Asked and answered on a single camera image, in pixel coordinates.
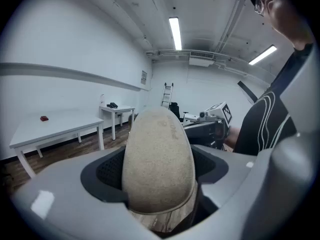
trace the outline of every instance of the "foam pad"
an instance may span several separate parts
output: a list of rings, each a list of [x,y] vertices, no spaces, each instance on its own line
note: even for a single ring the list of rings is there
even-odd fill
[[[178,118],[164,107],[146,109],[134,121],[126,144],[122,190],[140,214],[178,209],[195,187],[195,164]]]

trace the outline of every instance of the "black telephone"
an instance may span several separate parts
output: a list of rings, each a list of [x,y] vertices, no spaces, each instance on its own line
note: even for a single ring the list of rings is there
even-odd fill
[[[110,102],[110,104],[107,104],[106,105],[108,108],[111,108],[111,109],[117,109],[118,108],[118,105],[114,102]]]

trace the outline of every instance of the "fluorescent light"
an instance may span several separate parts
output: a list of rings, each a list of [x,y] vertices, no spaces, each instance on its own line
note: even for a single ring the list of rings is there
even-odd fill
[[[254,65],[257,62],[261,61],[268,55],[272,54],[277,48],[274,45],[271,45],[268,49],[266,49],[263,53],[261,53],[258,57],[254,58],[249,62],[250,65]]]
[[[178,20],[178,18],[169,18],[169,22],[170,22],[172,35],[173,35],[175,49],[182,50],[179,20]]]

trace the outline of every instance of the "person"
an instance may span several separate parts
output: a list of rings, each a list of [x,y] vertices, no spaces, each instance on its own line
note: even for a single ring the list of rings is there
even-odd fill
[[[281,93],[295,77],[312,50],[313,36],[289,0],[251,0],[254,10],[286,37],[294,52],[270,87],[255,102],[243,119],[241,129],[230,127],[224,143],[233,152],[257,156],[261,150],[273,148],[297,130],[280,100]]]

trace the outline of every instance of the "ladder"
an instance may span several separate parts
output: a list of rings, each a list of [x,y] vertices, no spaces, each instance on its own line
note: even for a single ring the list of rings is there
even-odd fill
[[[174,83],[172,83],[171,86],[167,86],[167,83],[165,82],[164,83],[164,87],[163,87],[163,93],[162,93],[162,100],[161,100],[161,106],[163,107],[164,106],[164,103],[168,103],[168,109],[169,109],[169,105],[170,105],[170,102],[171,102],[171,97],[172,97],[172,92],[174,91]]]

